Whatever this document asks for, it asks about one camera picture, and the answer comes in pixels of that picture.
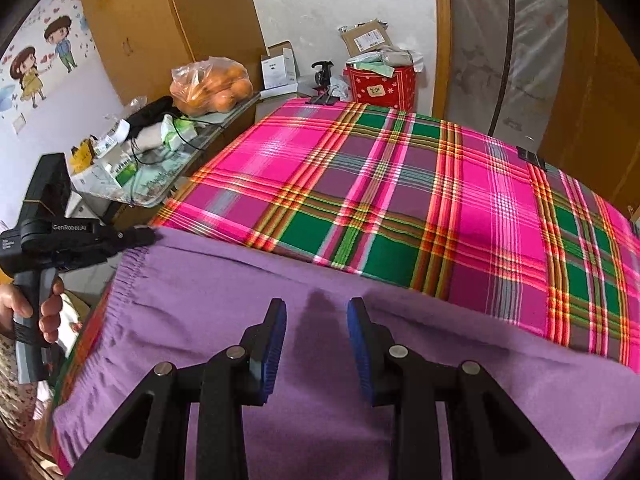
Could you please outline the floral sleeve left forearm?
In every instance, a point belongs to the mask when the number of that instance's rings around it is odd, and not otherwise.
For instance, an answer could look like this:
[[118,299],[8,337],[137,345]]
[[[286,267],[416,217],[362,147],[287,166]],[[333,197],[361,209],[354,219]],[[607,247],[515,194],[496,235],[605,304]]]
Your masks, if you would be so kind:
[[48,445],[51,402],[38,399],[38,384],[17,381],[14,341],[1,336],[1,434],[29,479],[53,479],[56,465]]

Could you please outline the person's left hand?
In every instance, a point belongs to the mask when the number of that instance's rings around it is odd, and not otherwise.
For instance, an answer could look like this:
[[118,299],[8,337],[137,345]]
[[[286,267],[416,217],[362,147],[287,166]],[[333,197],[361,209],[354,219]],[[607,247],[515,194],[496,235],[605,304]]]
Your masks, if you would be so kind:
[[[57,278],[53,283],[50,297],[40,306],[39,329],[43,338],[50,344],[54,344],[58,340],[63,292],[64,283],[60,278]],[[13,339],[13,315],[18,314],[23,318],[30,318],[32,306],[13,284],[1,286],[0,300],[1,335]]]

